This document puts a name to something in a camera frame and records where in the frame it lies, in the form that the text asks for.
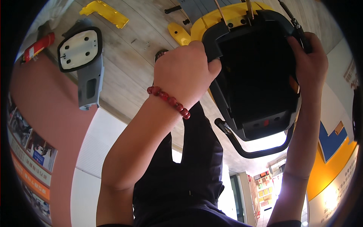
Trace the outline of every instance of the red fire extinguisher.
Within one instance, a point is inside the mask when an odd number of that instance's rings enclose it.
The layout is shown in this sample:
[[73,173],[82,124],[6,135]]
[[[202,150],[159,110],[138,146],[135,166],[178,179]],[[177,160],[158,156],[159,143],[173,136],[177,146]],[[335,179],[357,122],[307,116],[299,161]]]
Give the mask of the red fire extinguisher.
[[54,43],[54,32],[49,33],[40,40],[33,43],[28,47],[23,54],[23,60],[21,63],[26,63],[30,61],[35,55],[39,54],[44,48],[52,45]]

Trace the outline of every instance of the red beaded bracelet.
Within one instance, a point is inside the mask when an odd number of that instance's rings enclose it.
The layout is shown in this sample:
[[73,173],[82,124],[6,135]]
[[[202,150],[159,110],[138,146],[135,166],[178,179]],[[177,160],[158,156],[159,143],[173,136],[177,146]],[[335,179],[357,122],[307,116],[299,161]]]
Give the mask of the red beaded bracelet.
[[167,101],[183,116],[184,119],[190,118],[189,111],[186,108],[184,108],[182,104],[178,103],[175,97],[169,97],[168,93],[163,92],[160,87],[157,86],[148,87],[147,93],[153,94],[154,96],[159,96],[162,100]]

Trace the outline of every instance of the gray plastic part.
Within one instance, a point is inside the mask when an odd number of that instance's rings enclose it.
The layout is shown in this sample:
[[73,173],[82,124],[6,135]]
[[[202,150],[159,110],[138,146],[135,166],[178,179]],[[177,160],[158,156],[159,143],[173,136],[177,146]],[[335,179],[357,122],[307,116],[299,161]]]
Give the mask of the gray plastic part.
[[[194,24],[199,18],[213,10],[218,9],[214,0],[178,0],[181,8],[188,15],[188,18],[192,24]],[[240,0],[218,0],[220,7],[241,3]]]
[[81,110],[89,110],[94,104],[99,108],[104,71],[102,54],[93,64],[77,70],[78,106]]

